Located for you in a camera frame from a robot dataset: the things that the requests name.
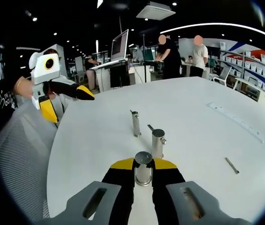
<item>gray mesh chair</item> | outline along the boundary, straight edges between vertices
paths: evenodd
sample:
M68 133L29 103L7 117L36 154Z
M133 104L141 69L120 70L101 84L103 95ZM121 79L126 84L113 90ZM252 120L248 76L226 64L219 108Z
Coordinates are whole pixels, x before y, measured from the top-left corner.
M212 81L219 81L219 83L223 83L224 86L227 86L226 85L226 80L228 78L228 75L230 73L231 68L232 67L225 67L225 68L223 68L222 71L221 71L220 76L219 77L214 77L212 79Z
M0 132L0 173L9 193L32 222L49 217L46 177L56 131L56 126L26 101Z

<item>bracelet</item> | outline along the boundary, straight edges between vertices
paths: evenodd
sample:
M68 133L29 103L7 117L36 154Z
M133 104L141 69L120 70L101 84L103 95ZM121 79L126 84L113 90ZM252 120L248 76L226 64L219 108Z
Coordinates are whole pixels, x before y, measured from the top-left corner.
M19 85L20 85L20 83L21 83L22 80L24 80L24 79L21 79L21 80L19 81L18 85L16 86L16 92L17 92L17 93L19 93Z

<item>ceiling vent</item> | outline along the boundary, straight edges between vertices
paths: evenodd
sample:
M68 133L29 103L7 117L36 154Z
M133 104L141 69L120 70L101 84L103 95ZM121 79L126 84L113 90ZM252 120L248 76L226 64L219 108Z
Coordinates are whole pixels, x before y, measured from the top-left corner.
M163 20L174 14L175 12L171 11L169 6L151 1L136 17L143 19L148 18L151 20Z

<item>metal cylinder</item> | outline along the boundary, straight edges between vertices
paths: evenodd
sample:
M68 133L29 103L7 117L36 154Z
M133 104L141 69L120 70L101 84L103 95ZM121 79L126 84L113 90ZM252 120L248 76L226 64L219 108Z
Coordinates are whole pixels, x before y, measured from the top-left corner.
M162 129L155 129L152 131L152 156L153 158L163 158L163 148L166 144L164 139L165 132Z
M138 112L131 111L132 114L132 124L133 124L133 135L135 137L141 136L140 123L138 120Z
M140 186L147 186L152 180L152 155L146 151L140 151L135 156L135 182Z

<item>ceiling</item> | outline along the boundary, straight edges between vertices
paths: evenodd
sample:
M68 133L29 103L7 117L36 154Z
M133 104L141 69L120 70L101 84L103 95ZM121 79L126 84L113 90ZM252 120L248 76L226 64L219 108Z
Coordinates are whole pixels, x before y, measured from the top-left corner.
M169 5L175 15L163 21L145 21L136 18L147 4L146 0L104 0L97 9L97 0L64 1L53 5L51 2L1 3L0 29L12 37L17 46L45 48L60 44L64 47L65 58L73 59L80 52L95 52L95 40L99 50L110 50L111 40L122 30L129 31L129 44L141 44L142 32L146 31L145 44L157 43L163 30L196 23L236 23L265 32L265 1L256 0L264 17L249 0L154 0ZM200 34L204 38L225 38L241 41L265 50L265 35L255 31L231 26L200 26L171 32L171 38L193 38ZM33 51L19 51L21 65L28 64Z

